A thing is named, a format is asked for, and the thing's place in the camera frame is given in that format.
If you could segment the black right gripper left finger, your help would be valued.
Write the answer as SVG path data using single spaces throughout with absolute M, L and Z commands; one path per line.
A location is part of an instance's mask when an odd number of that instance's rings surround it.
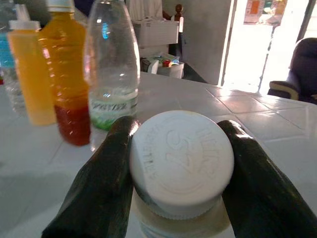
M 44 238 L 123 238 L 126 236 L 133 181 L 129 172 L 131 141 L 139 127 L 123 116 L 77 173 Z

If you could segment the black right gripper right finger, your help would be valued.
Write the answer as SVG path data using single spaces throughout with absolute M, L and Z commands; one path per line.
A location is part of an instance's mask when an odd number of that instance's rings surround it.
M 222 194 L 237 238 L 315 238 L 317 217 L 262 146 L 233 120 L 218 122 L 234 153 Z

